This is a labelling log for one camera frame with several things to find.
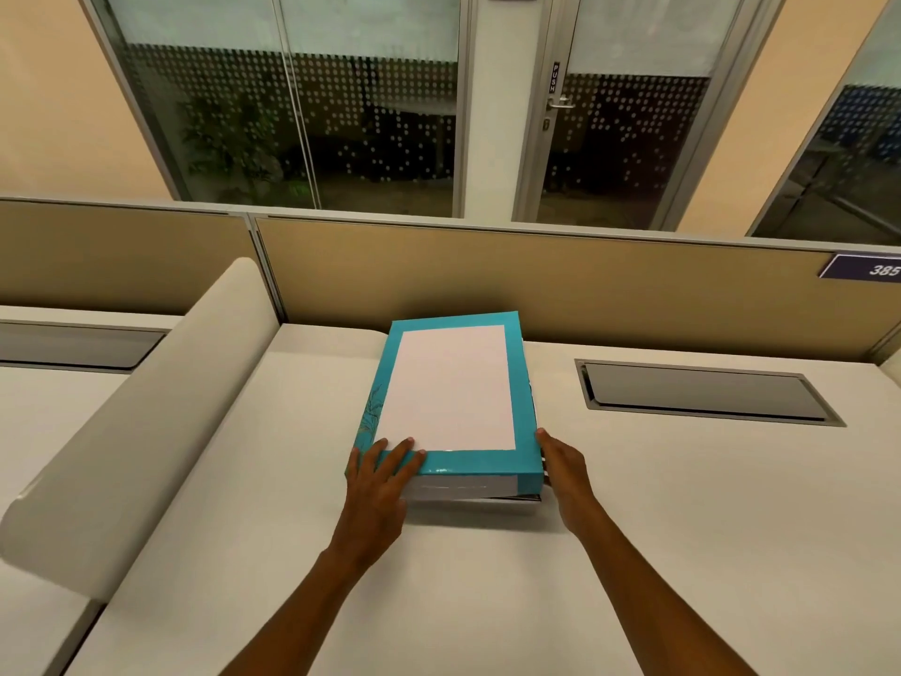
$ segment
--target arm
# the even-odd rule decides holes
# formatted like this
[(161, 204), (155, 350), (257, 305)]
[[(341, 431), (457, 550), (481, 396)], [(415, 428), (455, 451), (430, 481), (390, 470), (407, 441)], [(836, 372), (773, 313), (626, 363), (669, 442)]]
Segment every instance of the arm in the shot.
[(413, 445), (407, 439), (377, 467), (387, 443), (377, 442), (362, 461), (359, 449), (351, 451), (347, 497), (332, 542), (221, 676), (304, 676), (310, 670), (345, 598), (400, 535), (406, 517), (401, 491), (422, 467), (425, 451), (398, 470)]
[(543, 429), (542, 446), (560, 516), (584, 546), (645, 676), (754, 671), (660, 578), (597, 502), (585, 458)]

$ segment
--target blank white paper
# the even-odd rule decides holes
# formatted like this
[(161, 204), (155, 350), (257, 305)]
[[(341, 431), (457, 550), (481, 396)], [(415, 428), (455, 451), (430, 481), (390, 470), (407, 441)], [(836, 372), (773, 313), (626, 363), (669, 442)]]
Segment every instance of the blank white paper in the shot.
[(503, 325), (405, 331), (376, 437), (426, 451), (512, 451)]

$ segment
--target white desk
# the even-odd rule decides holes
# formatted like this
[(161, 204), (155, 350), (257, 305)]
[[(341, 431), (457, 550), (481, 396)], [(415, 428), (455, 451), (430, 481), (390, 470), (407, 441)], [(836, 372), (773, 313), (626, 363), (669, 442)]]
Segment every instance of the white desk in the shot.
[[(0, 306), (0, 320), (168, 328), (179, 318)], [(0, 513), (126, 375), (0, 366)], [(0, 561), (0, 674), (64, 665), (97, 605)]]
[[(281, 328), (69, 676), (212, 676), (250, 640), (332, 534), (384, 340)], [(539, 423), (583, 450), (625, 533), (752, 666), (901, 670), (901, 389), (887, 377), (553, 344), (526, 358)], [(575, 358), (802, 372), (849, 426), (590, 411)], [(410, 519), (313, 673), (639, 673), (552, 502), (535, 517)]]

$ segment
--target silver lever handle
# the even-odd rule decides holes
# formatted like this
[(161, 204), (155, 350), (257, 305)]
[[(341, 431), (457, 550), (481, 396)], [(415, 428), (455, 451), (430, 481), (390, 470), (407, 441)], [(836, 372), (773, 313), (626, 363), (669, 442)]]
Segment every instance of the silver lever handle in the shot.
[(554, 103), (553, 97), (548, 97), (548, 111), (550, 111), (551, 109), (575, 109), (576, 108), (575, 104), (568, 104), (567, 101), (569, 101), (569, 97), (567, 97), (565, 94), (560, 97), (559, 101), (556, 104)]

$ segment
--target person's left arm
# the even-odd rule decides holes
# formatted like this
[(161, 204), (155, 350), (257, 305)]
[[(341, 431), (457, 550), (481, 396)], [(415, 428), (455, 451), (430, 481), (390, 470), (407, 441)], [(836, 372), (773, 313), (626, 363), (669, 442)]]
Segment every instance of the person's left arm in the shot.
[(310, 670), (345, 598), (400, 535), (406, 517), (401, 492), (422, 467), (425, 451), (398, 469), (413, 439), (399, 443), (378, 465), (387, 445), (385, 439), (375, 443), (362, 460), (359, 449), (351, 451), (347, 498), (332, 542), (221, 676), (304, 676)]

